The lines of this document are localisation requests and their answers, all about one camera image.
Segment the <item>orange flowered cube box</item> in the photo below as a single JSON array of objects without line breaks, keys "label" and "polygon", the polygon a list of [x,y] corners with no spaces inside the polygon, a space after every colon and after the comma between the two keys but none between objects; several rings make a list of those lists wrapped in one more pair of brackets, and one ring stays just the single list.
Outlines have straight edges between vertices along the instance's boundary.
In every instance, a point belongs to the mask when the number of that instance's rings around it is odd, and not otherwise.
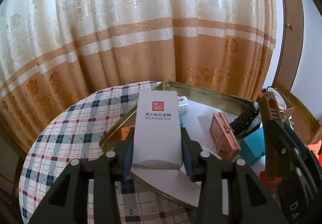
[{"label": "orange flowered cube box", "polygon": [[135,126],[126,126],[121,128],[121,140],[125,140],[132,128],[135,128]]}]

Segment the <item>white paper box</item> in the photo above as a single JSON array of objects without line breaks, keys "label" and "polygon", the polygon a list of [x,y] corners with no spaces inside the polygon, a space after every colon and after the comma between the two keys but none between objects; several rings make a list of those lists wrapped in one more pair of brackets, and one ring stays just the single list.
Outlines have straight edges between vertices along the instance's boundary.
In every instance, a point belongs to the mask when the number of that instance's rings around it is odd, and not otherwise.
[{"label": "white paper box", "polygon": [[175,91],[139,92],[132,166],[179,169],[182,165],[181,125]]}]

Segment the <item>copper pink rectangular box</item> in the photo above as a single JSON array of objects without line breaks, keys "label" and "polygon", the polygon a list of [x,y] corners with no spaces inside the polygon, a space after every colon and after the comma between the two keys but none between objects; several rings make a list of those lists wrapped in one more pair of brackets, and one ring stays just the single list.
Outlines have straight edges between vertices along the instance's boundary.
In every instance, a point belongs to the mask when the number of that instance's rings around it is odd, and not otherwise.
[{"label": "copper pink rectangular box", "polygon": [[210,135],[217,154],[225,161],[233,161],[241,147],[224,113],[213,114]]}]

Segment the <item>white plastic bottle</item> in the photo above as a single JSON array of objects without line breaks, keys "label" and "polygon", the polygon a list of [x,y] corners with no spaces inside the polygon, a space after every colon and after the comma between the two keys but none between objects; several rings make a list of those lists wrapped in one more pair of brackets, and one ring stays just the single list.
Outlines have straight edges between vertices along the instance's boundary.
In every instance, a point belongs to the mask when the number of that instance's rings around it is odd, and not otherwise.
[{"label": "white plastic bottle", "polygon": [[185,96],[178,96],[178,107],[179,107],[179,115],[185,115],[188,113],[188,99]]}]

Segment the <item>teal long toy brick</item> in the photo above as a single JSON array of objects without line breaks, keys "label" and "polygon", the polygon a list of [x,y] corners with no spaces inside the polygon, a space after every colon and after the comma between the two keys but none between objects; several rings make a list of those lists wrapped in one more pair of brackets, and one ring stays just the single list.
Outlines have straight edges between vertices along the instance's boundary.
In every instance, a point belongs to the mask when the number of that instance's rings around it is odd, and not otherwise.
[{"label": "teal long toy brick", "polygon": [[254,165],[265,156],[265,140],[262,128],[244,137],[240,142],[239,155],[248,165]]}]

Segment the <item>grey black hair brush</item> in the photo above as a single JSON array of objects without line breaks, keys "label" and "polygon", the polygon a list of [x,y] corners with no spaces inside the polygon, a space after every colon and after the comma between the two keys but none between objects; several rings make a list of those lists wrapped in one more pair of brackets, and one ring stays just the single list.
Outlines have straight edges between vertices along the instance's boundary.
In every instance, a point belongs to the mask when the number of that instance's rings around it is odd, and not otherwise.
[{"label": "grey black hair brush", "polygon": [[236,138],[244,138],[260,128],[261,118],[258,108],[244,110],[229,125]]}]

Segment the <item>red toy brick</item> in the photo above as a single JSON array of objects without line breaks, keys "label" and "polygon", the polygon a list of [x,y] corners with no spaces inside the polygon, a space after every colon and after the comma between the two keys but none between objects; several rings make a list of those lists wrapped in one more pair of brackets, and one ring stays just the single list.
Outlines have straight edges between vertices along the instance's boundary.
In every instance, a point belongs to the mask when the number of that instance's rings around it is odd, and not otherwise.
[{"label": "red toy brick", "polygon": [[270,193],[276,193],[277,192],[277,186],[282,180],[280,177],[276,177],[272,180],[269,180],[266,176],[266,171],[261,171],[260,173],[260,180],[264,184],[264,186],[270,191]]}]

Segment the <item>brown wooden comb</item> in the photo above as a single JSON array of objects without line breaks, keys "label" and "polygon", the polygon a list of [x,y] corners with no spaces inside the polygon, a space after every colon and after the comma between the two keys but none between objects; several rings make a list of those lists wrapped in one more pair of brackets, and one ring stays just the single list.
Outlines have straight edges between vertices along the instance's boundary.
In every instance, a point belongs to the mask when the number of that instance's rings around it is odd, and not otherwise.
[{"label": "brown wooden comb", "polygon": [[265,171],[266,179],[273,181],[278,177],[277,152],[274,144],[278,134],[274,125],[283,125],[280,109],[272,92],[266,92],[258,101],[265,140]]}]

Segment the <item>white paper tray liner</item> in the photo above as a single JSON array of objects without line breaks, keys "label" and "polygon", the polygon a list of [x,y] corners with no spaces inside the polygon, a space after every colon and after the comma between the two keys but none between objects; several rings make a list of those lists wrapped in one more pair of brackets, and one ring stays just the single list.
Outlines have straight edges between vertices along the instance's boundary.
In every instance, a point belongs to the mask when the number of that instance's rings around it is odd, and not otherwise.
[{"label": "white paper tray liner", "polygon": [[183,165],[178,170],[132,169],[133,177],[156,193],[186,207],[196,208],[199,204],[201,182],[205,169],[200,153],[221,159],[215,148],[209,127],[215,113],[221,109],[196,101],[187,100],[183,109]]}]

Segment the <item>orange red cloth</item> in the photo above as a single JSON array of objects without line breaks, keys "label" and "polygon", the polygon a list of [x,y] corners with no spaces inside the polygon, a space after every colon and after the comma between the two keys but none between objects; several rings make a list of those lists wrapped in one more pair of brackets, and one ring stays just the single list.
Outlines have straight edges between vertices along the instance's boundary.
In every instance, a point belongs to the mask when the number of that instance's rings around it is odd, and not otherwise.
[{"label": "orange red cloth", "polygon": [[308,144],[307,147],[315,155],[319,156],[320,155],[320,150],[321,150],[321,139],[318,142],[314,143],[314,144]]}]

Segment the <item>plaid tablecloth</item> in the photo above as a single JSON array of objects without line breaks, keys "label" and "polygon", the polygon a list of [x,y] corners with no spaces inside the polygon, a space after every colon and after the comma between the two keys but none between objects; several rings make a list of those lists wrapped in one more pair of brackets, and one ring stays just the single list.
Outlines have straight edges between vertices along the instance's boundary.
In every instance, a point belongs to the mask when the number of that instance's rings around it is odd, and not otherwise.
[{"label": "plaid tablecloth", "polygon": [[[19,180],[19,203],[28,223],[51,184],[72,159],[90,161],[103,151],[100,139],[137,103],[140,90],[158,82],[139,82],[94,92],[59,114],[40,133],[25,159]],[[194,223],[196,212],[128,178],[116,182],[122,223]]]}]

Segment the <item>cardboard box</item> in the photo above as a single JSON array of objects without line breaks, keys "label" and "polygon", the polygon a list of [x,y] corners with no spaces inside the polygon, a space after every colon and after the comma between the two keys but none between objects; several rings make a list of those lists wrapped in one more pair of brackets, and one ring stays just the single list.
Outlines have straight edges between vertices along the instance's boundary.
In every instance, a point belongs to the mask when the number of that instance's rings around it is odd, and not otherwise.
[{"label": "cardboard box", "polygon": [[286,115],[287,121],[290,126],[293,126],[294,124],[292,121],[294,110],[295,110],[295,107],[291,103],[288,103],[287,108],[282,110],[282,113]]}]

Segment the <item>round cookie tin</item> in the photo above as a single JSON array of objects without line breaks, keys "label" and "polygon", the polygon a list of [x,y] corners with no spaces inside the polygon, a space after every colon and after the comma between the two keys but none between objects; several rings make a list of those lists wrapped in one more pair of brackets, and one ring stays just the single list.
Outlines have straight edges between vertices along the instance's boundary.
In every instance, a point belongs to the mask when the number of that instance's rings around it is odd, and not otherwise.
[{"label": "round cookie tin", "polygon": [[278,103],[278,107],[281,111],[287,109],[287,104],[284,100],[284,98],[281,96],[281,94],[279,93],[279,91],[277,91],[275,88],[273,88],[272,86],[268,86],[266,88],[266,92],[272,92],[275,96],[275,99]]}]

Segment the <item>cream and orange curtain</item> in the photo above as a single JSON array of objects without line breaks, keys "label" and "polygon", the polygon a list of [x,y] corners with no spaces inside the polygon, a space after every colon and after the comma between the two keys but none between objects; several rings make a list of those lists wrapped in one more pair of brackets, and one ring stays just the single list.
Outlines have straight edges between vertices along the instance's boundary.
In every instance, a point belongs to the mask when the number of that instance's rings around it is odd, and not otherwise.
[{"label": "cream and orange curtain", "polygon": [[254,100],[276,44],[276,0],[3,0],[1,124],[28,152],[93,92],[177,81]]}]

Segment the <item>brown wooden door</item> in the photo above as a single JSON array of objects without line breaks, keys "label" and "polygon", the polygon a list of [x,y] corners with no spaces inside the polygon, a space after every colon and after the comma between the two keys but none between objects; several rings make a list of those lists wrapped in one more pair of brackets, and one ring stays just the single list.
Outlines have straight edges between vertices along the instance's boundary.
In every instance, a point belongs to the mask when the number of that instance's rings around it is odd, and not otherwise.
[{"label": "brown wooden door", "polygon": [[283,38],[273,86],[288,96],[301,59],[304,15],[302,0],[283,1]]}]

